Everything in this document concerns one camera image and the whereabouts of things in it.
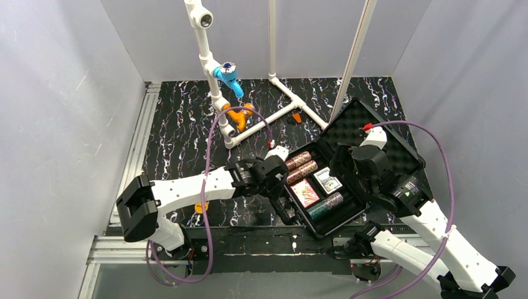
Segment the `green poker chip stack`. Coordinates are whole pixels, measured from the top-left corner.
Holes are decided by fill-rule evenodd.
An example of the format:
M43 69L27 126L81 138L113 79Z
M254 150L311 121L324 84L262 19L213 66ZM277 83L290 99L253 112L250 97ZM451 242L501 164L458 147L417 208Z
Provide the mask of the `green poker chip stack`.
M321 218L327 214L330 210L334 209L338 205L344 202L344 197L341 193L335 192L329 197L315 203L313 206L307 209L308 217L313 221Z

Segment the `yellow dealer button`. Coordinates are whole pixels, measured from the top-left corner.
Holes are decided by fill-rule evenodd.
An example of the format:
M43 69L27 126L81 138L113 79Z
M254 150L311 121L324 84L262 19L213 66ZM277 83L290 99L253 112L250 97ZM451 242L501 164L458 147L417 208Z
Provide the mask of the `yellow dealer button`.
M197 203L197 204L194 205L194 210L198 214L203 214L203 213L207 212L208 209L209 209L209 203L208 202L205 202L205 204Z

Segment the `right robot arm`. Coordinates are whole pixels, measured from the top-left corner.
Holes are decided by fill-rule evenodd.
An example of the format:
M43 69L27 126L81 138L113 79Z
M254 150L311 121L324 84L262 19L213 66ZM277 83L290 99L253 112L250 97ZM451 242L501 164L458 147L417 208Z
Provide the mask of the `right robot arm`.
M444 215L423 183L395 173L376 145L339 143L331 173L352 185L361 201L383 207L412 228L434 250L428 254L373 221L355 234L350 246L388 258L438 290L442 298L497 298L516 274L481 255Z

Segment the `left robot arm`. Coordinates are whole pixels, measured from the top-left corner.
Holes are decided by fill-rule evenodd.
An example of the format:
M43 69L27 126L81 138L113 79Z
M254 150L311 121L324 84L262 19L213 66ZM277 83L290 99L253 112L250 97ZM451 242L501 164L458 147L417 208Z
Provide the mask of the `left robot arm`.
M116 208L126 242L151 240L165 249L184 245L182 227L165 218L168 212L202 201L259 194L277 197L288 175L287 154L269 152L264 159L243 159L208 174L151 181L135 177L118 196Z

